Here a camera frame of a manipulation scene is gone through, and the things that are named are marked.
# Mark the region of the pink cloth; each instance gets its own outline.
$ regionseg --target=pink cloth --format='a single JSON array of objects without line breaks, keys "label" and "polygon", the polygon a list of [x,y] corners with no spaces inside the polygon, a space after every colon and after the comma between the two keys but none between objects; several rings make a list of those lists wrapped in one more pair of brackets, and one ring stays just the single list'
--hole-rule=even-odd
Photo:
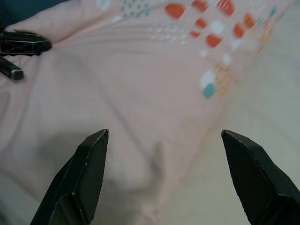
[{"label": "pink cloth", "polygon": [[9,27],[54,46],[8,57],[26,80],[0,77],[2,171],[41,200],[85,137],[108,128],[95,224],[152,224],[291,2],[73,0]]}]

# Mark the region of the dark blue fabric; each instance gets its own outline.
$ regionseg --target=dark blue fabric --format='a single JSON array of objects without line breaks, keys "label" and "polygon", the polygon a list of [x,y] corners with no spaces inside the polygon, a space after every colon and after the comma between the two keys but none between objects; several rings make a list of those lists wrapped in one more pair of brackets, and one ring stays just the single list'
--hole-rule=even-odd
[{"label": "dark blue fabric", "polygon": [[25,20],[67,0],[0,0],[1,27]]}]

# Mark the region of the teal dot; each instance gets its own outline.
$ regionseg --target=teal dot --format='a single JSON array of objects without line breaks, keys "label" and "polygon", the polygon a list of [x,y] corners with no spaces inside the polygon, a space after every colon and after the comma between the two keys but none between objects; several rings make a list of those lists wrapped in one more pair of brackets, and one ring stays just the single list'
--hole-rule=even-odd
[{"label": "teal dot", "polygon": [[216,93],[216,86],[213,83],[210,83],[205,87],[202,93],[206,99],[209,99]]}]

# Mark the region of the orange dot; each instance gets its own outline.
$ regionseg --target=orange dot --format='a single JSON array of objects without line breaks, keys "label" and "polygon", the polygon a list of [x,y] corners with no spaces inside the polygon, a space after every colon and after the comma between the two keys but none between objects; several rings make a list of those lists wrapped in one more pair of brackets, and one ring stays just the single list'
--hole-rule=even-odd
[{"label": "orange dot", "polygon": [[244,16],[244,24],[248,29],[251,29],[255,25],[255,18],[250,13],[247,13]]},{"label": "orange dot", "polygon": [[245,31],[240,23],[237,23],[233,29],[234,35],[236,38],[242,38],[245,34]]},{"label": "orange dot", "polygon": [[232,16],[235,11],[234,4],[231,0],[221,0],[217,4],[217,7],[226,15]]},{"label": "orange dot", "polygon": [[175,3],[171,3],[165,7],[166,13],[174,20],[178,20],[183,15],[184,10],[183,5]]},{"label": "orange dot", "polygon": [[201,33],[198,32],[198,31],[192,30],[189,34],[190,34],[190,36],[192,36],[193,38],[197,38],[197,37],[200,36]]},{"label": "orange dot", "polygon": [[208,3],[207,1],[204,1],[204,0],[195,0],[193,3],[192,3],[192,6],[197,9],[200,13],[204,13],[207,8],[208,8]]},{"label": "orange dot", "polygon": [[206,43],[211,48],[215,48],[221,41],[222,38],[215,34],[209,34],[206,38]]},{"label": "orange dot", "polygon": [[195,25],[204,29],[207,26],[207,22],[204,18],[199,18],[197,19],[197,21],[195,22]]}]

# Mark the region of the pink fabric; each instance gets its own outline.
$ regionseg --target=pink fabric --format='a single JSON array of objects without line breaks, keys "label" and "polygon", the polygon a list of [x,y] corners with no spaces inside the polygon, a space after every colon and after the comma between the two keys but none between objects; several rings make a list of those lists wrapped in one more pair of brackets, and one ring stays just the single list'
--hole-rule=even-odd
[{"label": "pink fabric", "polygon": [[41,200],[78,144],[108,128],[95,224],[152,224],[291,2],[73,0],[9,27],[54,46],[9,58],[24,82],[0,78],[2,170]]}]

